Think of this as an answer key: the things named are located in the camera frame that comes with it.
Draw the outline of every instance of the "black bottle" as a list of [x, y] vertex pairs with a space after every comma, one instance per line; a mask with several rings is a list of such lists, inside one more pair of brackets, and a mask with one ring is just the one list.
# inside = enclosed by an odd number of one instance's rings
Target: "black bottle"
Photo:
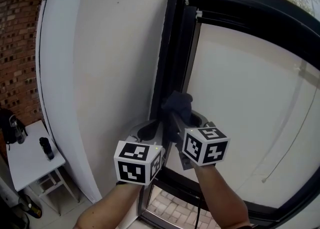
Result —
[[51, 161], [55, 157], [55, 155], [52, 152], [48, 138], [40, 137], [39, 141], [46, 157], [48, 158], [49, 161]]

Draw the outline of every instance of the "hanging cord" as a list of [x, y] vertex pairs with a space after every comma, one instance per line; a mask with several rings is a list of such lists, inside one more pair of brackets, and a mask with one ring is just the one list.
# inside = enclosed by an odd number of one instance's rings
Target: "hanging cord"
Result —
[[198, 214], [196, 216], [196, 221], [195, 221], [195, 226], [194, 229], [197, 229], [198, 227], [198, 222], [199, 222], [199, 217], [200, 217], [200, 207], [201, 207], [201, 202], [202, 202], [202, 195], [200, 196], [199, 204], [198, 204]]

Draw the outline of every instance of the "black bag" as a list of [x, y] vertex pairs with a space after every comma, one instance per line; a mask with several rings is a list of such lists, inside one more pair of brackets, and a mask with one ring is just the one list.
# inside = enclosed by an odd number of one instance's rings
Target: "black bag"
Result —
[[[7, 145], [13, 144], [17, 141], [15, 128], [11, 127], [9, 118], [14, 115], [14, 113], [8, 109], [0, 109], [0, 128], [2, 129], [3, 138]], [[19, 120], [16, 119], [18, 127], [21, 132], [25, 132], [26, 136], [28, 136], [26, 132], [25, 125]]]

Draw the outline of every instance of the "marker cube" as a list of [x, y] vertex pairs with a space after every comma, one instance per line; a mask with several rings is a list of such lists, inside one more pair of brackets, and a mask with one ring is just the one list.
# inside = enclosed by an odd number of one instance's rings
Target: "marker cube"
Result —
[[147, 186], [161, 168], [162, 146], [119, 141], [113, 158], [119, 181]]
[[198, 166], [222, 162], [230, 138], [217, 127], [186, 128], [182, 152]]

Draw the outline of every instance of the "table leg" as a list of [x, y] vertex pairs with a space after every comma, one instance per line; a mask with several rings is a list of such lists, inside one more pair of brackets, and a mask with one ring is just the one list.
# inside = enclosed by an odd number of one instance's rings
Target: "table leg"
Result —
[[62, 175], [60, 174], [59, 169], [55, 169], [54, 170], [55, 173], [58, 175], [59, 179], [63, 182], [63, 185], [65, 186], [65, 188], [68, 190], [68, 192], [71, 194], [71, 196], [76, 200], [77, 203], [80, 202], [79, 199], [76, 198], [76, 196], [74, 195], [74, 193], [71, 191], [70, 187], [67, 185], [66, 181], [64, 180], [64, 178], [62, 177]]
[[56, 210], [54, 207], [50, 206], [47, 202], [45, 202], [45, 200], [43, 200], [42, 198], [40, 198], [36, 193], [35, 191], [31, 188], [31, 186], [29, 185], [28, 186], [30, 191], [33, 193], [33, 195], [35, 195], [36, 197], [38, 197], [39, 199], [41, 199], [50, 209], [52, 209], [54, 212], [56, 212], [59, 217], [61, 216], [60, 212], [58, 210]]

